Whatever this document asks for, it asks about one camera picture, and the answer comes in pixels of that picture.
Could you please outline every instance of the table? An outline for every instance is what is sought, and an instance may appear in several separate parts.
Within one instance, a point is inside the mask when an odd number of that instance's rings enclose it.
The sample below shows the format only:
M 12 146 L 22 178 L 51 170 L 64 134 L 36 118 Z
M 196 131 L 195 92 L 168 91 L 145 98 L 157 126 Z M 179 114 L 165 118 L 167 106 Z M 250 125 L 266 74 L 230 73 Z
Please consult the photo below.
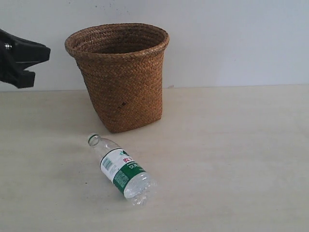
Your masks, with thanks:
M 309 86 L 165 89 L 162 119 L 109 133 L 86 91 L 0 93 L 2 232 L 306 232 Z M 158 182 L 134 208 L 92 132 Z

